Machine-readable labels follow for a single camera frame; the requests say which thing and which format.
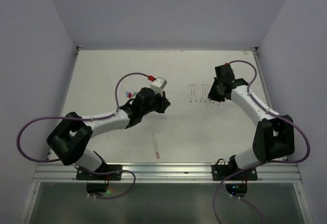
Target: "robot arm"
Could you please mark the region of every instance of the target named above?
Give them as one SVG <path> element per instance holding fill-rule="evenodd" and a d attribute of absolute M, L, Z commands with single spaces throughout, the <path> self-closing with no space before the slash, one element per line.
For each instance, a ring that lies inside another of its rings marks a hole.
<path fill-rule="evenodd" d="M 63 120 L 46 141 L 64 165 L 76 164 L 92 171 L 102 171 L 105 162 L 96 152 L 86 148 L 89 140 L 112 130 L 130 128 L 140 123 L 143 116 L 150 112 L 164 113 L 170 105 L 163 91 L 166 84 L 163 78 L 155 79 L 150 88 L 142 88 L 134 99 L 120 106 L 117 111 L 94 116 L 69 113 L 66 117 L 76 118 L 76 121 Z"/>
<path fill-rule="evenodd" d="M 240 154 L 231 156 L 228 163 L 229 173 L 293 154 L 293 127 L 262 110 L 248 96 L 248 83 L 244 79 L 235 79 L 229 64 L 218 66 L 215 68 L 215 71 L 216 78 L 208 98 L 218 102 L 224 102 L 226 99 L 232 100 L 249 116 L 256 126 L 252 147 Z M 249 93 L 265 109 L 279 115 L 261 101 L 251 90 L 249 90 Z M 283 117 L 292 121 L 292 118 L 288 115 Z"/>

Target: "gray wall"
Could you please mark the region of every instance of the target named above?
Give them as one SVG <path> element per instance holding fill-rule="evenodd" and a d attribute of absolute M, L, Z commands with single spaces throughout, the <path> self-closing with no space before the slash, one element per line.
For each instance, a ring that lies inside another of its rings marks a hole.
<path fill-rule="evenodd" d="M 258 46 L 285 0 L 53 0 L 75 45 L 245 49 Z"/>
<path fill-rule="evenodd" d="M 51 0 L 0 0 L 1 223 L 18 223 L 35 164 L 20 156 L 16 134 L 28 120 L 58 114 L 74 63 L 74 45 Z M 53 122 L 23 134 L 23 148 L 45 158 Z"/>
<path fill-rule="evenodd" d="M 307 134 L 312 151 L 299 164 L 316 223 L 327 218 L 327 0 L 286 0 L 259 48 L 274 108 L 290 114 Z M 294 158 L 306 147 L 296 133 Z"/>

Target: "black mounting plate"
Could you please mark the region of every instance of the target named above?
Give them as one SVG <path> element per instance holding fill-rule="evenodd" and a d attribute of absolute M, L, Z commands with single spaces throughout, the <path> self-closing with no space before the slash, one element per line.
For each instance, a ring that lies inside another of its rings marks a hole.
<path fill-rule="evenodd" d="M 101 168 L 101 172 L 110 172 L 120 169 L 123 169 L 123 166 L 121 164 L 107 164 L 105 167 Z M 76 180 L 79 181 L 107 181 L 108 179 L 110 181 L 120 181 L 121 178 L 122 178 L 121 172 L 117 172 L 106 176 L 95 176 L 87 173 L 85 170 L 83 170 L 83 168 L 80 167 L 77 169 L 77 175 L 76 175 Z"/>
<path fill-rule="evenodd" d="M 227 164 L 214 164 L 211 166 L 212 169 L 212 174 L 213 174 L 213 180 L 214 181 L 221 181 L 225 177 L 231 175 L 233 172 L 230 172 L 229 167 Z M 237 176 L 232 177 L 229 179 L 229 181 L 242 181 L 246 179 L 247 176 L 247 181 L 257 181 L 258 180 L 258 175 L 256 174 L 256 169 L 250 169 L 242 174 L 239 174 Z"/>

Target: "red cable connector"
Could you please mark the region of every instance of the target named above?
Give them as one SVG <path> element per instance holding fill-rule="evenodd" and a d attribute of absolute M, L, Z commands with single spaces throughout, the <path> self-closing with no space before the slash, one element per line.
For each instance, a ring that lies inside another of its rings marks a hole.
<path fill-rule="evenodd" d="M 155 80 L 155 77 L 152 76 L 152 75 L 149 75 L 149 76 L 148 76 L 148 80 L 150 80 L 150 81 L 154 81 L 154 80 Z"/>

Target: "red connector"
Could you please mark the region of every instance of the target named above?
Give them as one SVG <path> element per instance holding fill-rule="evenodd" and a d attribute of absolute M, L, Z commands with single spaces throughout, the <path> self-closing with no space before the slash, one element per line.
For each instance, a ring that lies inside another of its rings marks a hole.
<path fill-rule="evenodd" d="M 154 80 L 155 80 L 155 77 L 152 76 L 152 75 L 149 75 L 149 76 L 148 76 L 148 80 L 150 80 L 150 81 L 154 81 Z"/>

